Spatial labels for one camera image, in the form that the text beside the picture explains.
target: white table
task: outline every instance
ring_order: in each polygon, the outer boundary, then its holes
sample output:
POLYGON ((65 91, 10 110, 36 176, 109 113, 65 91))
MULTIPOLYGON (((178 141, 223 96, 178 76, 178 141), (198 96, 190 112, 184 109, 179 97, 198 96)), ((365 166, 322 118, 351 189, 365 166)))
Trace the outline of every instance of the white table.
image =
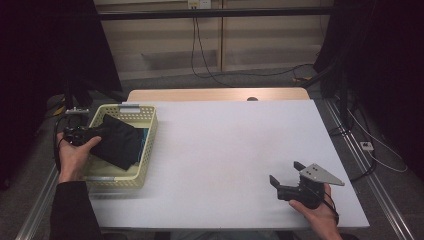
MULTIPOLYGON (((143 100, 131 96, 129 101, 143 100)), ((307 228, 269 184, 271 174, 296 186, 293 161, 317 163, 346 183, 332 187, 339 227, 369 226, 312 100, 184 100, 143 101, 157 107, 159 121, 145 185, 90 193, 101 227, 307 228)))

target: basket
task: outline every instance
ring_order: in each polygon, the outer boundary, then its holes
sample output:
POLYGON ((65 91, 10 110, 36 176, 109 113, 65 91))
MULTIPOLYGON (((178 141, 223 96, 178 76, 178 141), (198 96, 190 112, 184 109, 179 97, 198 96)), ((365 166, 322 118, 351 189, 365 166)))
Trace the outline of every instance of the basket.
POLYGON ((149 128, 140 161, 128 170, 116 167, 94 155, 90 155, 84 169, 89 186, 96 188, 141 188, 147 173, 150 153, 156 135, 158 121, 153 106, 107 104, 98 108, 90 127, 97 127, 108 114, 135 128, 149 128))

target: hand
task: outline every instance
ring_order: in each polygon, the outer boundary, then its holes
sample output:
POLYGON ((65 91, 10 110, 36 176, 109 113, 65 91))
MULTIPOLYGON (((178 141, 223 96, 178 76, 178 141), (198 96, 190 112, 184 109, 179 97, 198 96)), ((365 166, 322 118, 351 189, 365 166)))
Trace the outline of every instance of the hand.
POLYGON ((90 149, 96 146, 101 137, 94 137, 82 146, 76 147, 63 139, 63 133, 57 134, 60 157, 59 183, 80 181, 82 169, 88 160, 90 149))
MULTIPOLYGON (((324 184, 325 201, 331 204, 331 188, 327 183, 324 184)), ((339 230, 337 229, 337 223, 333 211, 324 203, 321 203, 316 209, 309 209, 302 203, 296 200, 290 200, 289 205, 292 206, 296 211, 303 214, 311 224, 312 230, 318 235, 320 239, 342 239, 339 230)))

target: power strip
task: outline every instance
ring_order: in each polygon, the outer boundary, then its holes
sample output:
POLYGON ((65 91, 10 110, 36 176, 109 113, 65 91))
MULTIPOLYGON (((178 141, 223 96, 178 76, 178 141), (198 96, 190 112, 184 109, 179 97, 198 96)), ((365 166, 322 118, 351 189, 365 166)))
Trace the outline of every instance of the power strip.
POLYGON ((211 0, 187 0, 188 9, 211 9, 211 0))
POLYGON ((188 9, 199 9, 200 2, 199 0, 187 0, 188 9))

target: black sleeve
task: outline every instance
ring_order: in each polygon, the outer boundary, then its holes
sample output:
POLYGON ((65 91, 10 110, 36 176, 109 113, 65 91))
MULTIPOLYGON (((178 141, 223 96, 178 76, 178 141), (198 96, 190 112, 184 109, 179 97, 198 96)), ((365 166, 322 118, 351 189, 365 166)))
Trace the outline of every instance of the black sleeve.
POLYGON ((103 239, 85 182, 57 185, 50 215, 50 239, 103 239))

